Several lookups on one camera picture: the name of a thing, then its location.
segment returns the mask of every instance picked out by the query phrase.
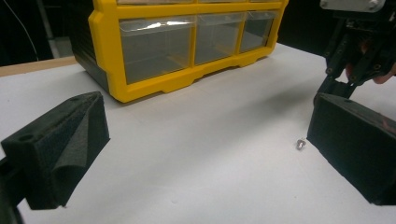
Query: yellow storage drawer cabinet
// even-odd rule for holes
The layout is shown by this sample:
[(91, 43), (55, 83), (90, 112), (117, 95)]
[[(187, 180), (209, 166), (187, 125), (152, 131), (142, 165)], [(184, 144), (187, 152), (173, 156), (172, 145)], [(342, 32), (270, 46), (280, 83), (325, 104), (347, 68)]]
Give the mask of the yellow storage drawer cabinet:
[(270, 54), (287, 0), (69, 0), (77, 61), (121, 102)]

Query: robotic arm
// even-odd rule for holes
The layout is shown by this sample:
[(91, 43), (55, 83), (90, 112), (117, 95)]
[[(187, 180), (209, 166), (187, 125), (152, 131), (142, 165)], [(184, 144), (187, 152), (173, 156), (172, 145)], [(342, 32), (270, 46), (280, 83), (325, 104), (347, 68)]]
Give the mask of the robotic arm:
[[(325, 50), (326, 78), (318, 92), (349, 98), (365, 81), (387, 76), (396, 62), (395, 0), (321, 0), (339, 20)], [(346, 70), (347, 83), (336, 79)]]
[[(348, 100), (396, 62), (395, 0), (322, 0), (339, 20), (325, 51), (326, 78), (307, 139), (362, 196), (396, 205), (396, 122)], [(346, 70), (347, 83), (337, 81)]]

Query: table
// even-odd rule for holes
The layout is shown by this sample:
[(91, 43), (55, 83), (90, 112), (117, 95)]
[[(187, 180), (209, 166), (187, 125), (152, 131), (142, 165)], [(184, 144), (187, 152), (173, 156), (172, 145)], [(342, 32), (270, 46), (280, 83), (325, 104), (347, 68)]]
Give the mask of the table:
[(24, 74), (34, 71), (40, 71), (50, 68), (62, 67), (67, 66), (70, 64), (75, 64), (76, 59), (75, 57), (64, 57), (54, 60), (46, 60), (40, 61), (35, 63), (21, 63), (21, 64), (14, 64), (10, 66), (3, 66), (0, 67), (0, 77), (17, 75), (17, 74)]
[[(66, 208), (23, 201), (21, 213), (28, 224), (395, 223), (396, 207), (367, 203), (311, 144), (296, 149), (324, 70), (319, 56), (277, 45), (253, 65), (129, 104), (78, 64), (1, 77), (0, 139), (88, 91), (103, 93), (111, 137)], [(396, 119), (395, 81), (351, 99)]]

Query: clear plastic drawer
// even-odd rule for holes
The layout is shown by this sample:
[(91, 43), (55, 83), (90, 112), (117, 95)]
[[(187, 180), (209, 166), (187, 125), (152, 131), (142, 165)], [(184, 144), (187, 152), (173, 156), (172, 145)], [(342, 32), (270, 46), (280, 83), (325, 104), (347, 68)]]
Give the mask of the clear plastic drawer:
[(127, 83), (188, 67), (193, 25), (193, 16), (121, 21), (121, 44)]
[(242, 34), (240, 52), (265, 46), (271, 26), (277, 12), (274, 11), (249, 11)]
[(244, 13), (239, 12), (198, 15), (195, 64), (233, 55), (243, 18)]

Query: small screw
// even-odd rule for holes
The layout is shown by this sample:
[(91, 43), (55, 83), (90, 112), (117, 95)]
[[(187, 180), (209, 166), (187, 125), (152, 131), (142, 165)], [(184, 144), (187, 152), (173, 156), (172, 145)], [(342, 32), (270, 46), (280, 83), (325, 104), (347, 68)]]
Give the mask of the small screw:
[(303, 147), (305, 146), (305, 139), (301, 138), (297, 141), (297, 149), (301, 150), (303, 149)]
[(326, 69), (326, 74), (331, 74), (332, 73), (332, 68), (327, 68)]

